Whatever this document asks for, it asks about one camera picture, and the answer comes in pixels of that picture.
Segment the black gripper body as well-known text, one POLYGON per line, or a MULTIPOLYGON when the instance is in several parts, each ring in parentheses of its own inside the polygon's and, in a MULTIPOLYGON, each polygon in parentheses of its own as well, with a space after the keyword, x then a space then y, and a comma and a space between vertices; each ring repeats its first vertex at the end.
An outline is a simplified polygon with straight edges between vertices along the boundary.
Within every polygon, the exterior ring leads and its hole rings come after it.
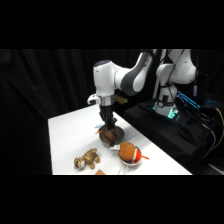
POLYGON ((101 106, 100 107, 100 116, 106 124, 114 124, 116 118, 113 116, 114 106, 101 106))

